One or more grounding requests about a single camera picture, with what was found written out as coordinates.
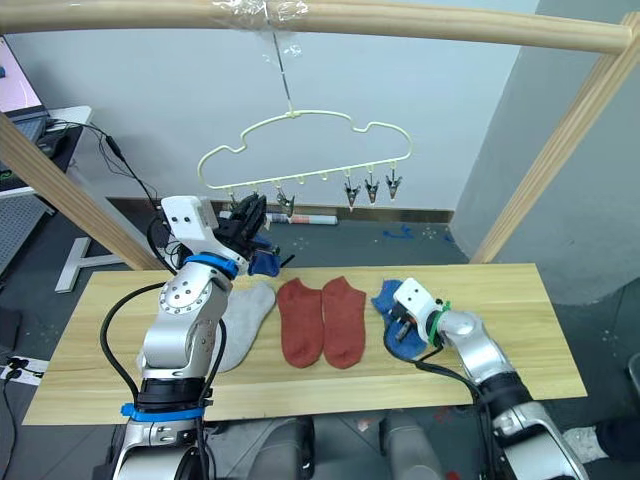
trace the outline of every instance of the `red sock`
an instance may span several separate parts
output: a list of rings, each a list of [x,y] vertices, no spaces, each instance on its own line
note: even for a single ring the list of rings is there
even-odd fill
[[[322,289],[324,356],[336,368],[349,368],[362,358],[365,297],[344,277],[331,280]]]
[[[308,367],[322,353],[322,291],[307,288],[295,278],[280,287],[276,298],[284,358],[294,367]]]

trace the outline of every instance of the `metal clip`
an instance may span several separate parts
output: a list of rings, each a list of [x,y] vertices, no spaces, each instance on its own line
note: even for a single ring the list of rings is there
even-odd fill
[[[391,196],[391,201],[393,202],[396,199],[396,193],[398,192],[398,187],[400,186],[400,182],[402,181],[402,177],[396,178],[396,169],[391,169],[391,179],[389,179],[389,175],[385,175],[387,177],[387,186],[389,187],[389,195]]]
[[[376,181],[376,184],[373,184],[373,174],[369,172],[369,178],[371,179],[371,183],[365,178],[364,186],[367,189],[367,194],[369,194],[369,203],[371,205],[376,204],[376,195],[378,194],[378,187],[380,186],[380,182]]]
[[[287,196],[282,191],[281,186],[276,186],[278,190],[278,195],[276,196],[276,200],[278,201],[278,205],[282,208],[282,213],[284,213],[287,218],[291,218],[293,216],[293,209],[295,207],[296,196],[294,195],[291,199],[288,199]]]
[[[344,184],[344,191],[347,194],[347,199],[349,200],[349,211],[353,212],[353,205],[356,203],[356,197],[360,193],[360,185],[356,188],[351,187],[351,177],[347,176],[347,182]]]
[[[234,196],[233,192],[229,192],[229,197],[231,197],[231,203],[229,204],[229,206],[233,211],[238,206],[238,201],[236,200],[236,197]]]

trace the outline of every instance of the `gray floor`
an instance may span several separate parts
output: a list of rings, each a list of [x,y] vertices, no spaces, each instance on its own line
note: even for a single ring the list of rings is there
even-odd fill
[[[291,266],[419,265],[466,263],[443,225],[342,222],[337,227],[274,225],[269,236],[283,255],[295,253]],[[80,274],[74,292],[53,293],[73,239],[82,235],[61,215],[41,225],[11,266],[0,305],[20,310],[24,325],[17,353],[50,358],[90,271]],[[102,248],[92,248],[94,254]],[[114,266],[112,269],[124,269]],[[620,415],[637,414],[625,374],[628,357],[640,351],[640,282],[626,286],[598,303],[584,307],[556,306],[589,397],[545,402],[561,428]],[[34,388],[11,383],[10,402],[23,417]],[[417,408],[409,411],[427,430],[445,469],[460,479],[475,479],[481,450],[476,423],[466,408]],[[359,412],[315,417],[317,470],[314,478],[389,478],[377,449],[377,421],[384,412]],[[210,439],[219,477],[244,478],[257,449],[280,420],[235,423]],[[2,411],[0,458],[7,456],[8,418]],[[101,463],[113,434],[112,426],[21,427],[7,479],[89,479]],[[588,466],[593,479],[640,478],[639,464],[601,460]]]

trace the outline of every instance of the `blue sock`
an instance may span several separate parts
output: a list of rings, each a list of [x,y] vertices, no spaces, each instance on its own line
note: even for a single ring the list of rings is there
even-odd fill
[[[391,351],[399,357],[411,359],[424,352],[427,344],[422,341],[415,328],[409,330],[402,342],[396,340],[396,333],[402,328],[402,324],[393,321],[389,311],[394,305],[393,294],[400,285],[402,285],[400,280],[385,280],[382,282],[382,290],[377,297],[371,299],[371,303],[382,315],[385,327],[389,327],[387,329],[387,344]]]

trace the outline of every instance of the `green clip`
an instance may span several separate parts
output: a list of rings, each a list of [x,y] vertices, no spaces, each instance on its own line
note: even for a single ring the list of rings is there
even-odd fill
[[[451,310],[451,302],[449,300],[445,302],[444,306],[442,307],[442,310],[440,310],[436,314],[436,318],[434,318],[433,320],[433,324],[431,325],[431,330],[429,330],[429,345],[434,345],[437,347],[437,345],[435,344],[435,338],[436,338],[436,332],[438,331],[438,322],[440,321],[440,317],[442,316],[442,314],[447,310]]]

